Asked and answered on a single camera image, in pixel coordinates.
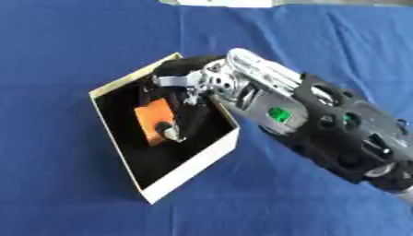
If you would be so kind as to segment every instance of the green led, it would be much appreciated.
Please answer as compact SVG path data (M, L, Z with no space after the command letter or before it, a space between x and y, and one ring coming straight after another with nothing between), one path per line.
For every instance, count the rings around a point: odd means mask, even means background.
M291 114L279 107L273 107L268 110L268 115L271 116L276 122L285 123L291 116Z

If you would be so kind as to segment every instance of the robotic arm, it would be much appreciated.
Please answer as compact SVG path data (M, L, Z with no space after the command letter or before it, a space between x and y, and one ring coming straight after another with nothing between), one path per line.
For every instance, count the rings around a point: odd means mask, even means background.
M184 102L194 106L211 94L318 166L413 203L413 140L407 122L351 91L244 49L179 76L155 72L153 82L185 88Z

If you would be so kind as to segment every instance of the cardboard box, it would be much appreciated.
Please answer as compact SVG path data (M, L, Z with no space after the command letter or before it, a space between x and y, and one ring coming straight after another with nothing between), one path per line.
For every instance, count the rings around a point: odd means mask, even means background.
M89 93L133 184L150 204L235 149L240 130L230 113L209 99L212 112L195 136L148 146L134 115L134 88L162 62L177 58L174 53Z

